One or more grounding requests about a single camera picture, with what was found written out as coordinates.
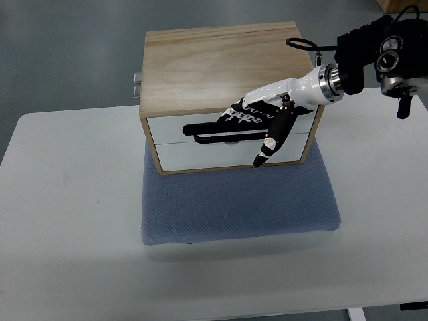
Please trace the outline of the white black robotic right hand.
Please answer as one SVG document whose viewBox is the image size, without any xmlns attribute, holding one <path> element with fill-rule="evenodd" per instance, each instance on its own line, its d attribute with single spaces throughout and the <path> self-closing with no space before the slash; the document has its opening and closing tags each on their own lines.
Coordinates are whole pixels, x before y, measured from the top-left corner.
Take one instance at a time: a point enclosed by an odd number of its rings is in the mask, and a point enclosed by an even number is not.
<svg viewBox="0 0 428 321">
<path fill-rule="evenodd" d="M 260 124 L 271 120 L 263 145 L 253 165 L 262 166 L 285 143 L 297 117 L 313 112 L 319 105 L 342 99 L 338 66 L 322 64 L 301 78 L 287 78 L 248 92 L 222 113 L 223 124 Z"/>
</svg>

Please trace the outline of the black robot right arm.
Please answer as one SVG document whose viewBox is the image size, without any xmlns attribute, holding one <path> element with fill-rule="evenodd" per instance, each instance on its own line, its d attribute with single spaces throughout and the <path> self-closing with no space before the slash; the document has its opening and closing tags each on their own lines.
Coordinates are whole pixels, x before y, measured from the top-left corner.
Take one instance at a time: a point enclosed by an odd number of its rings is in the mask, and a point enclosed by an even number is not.
<svg viewBox="0 0 428 321">
<path fill-rule="evenodd" d="M 399 99 L 397 118 L 406 119 L 412 97 L 427 89 L 427 21 L 384 15 L 338 37 L 334 59 L 348 95 L 362 92 L 364 67 L 372 64 L 381 93 Z"/>
</svg>

